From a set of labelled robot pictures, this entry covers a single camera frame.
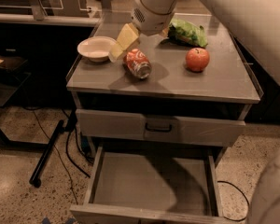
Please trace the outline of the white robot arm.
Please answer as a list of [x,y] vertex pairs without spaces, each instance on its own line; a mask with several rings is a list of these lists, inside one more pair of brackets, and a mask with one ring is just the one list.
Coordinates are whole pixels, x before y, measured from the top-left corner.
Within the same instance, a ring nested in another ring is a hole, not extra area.
[[[280,0],[200,0],[280,85]],[[131,25],[109,53],[114,62],[169,25],[177,0],[134,0]],[[280,224],[280,149],[260,175],[245,224]]]

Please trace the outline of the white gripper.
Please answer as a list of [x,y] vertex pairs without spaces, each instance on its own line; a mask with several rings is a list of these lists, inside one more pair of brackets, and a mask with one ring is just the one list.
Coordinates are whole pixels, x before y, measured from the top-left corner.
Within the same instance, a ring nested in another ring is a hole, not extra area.
[[172,17],[173,13],[158,14],[146,8],[141,0],[134,0],[131,11],[132,23],[126,23],[120,30],[116,43],[109,51],[109,60],[114,63],[138,46],[140,33],[147,36],[161,33],[162,37],[167,37],[169,34],[167,27]]

